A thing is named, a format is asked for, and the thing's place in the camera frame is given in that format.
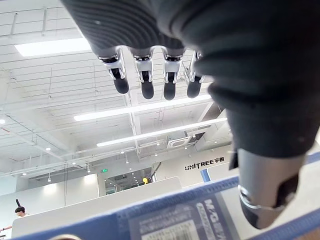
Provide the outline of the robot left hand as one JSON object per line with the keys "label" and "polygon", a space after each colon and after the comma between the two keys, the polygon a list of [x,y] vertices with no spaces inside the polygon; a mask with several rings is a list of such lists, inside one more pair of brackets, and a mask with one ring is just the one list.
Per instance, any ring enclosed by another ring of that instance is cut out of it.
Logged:
{"label": "robot left hand", "polygon": [[65,0],[99,57],[170,37],[199,51],[195,71],[233,135],[242,212],[270,226],[294,198],[320,127],[317,0]]}

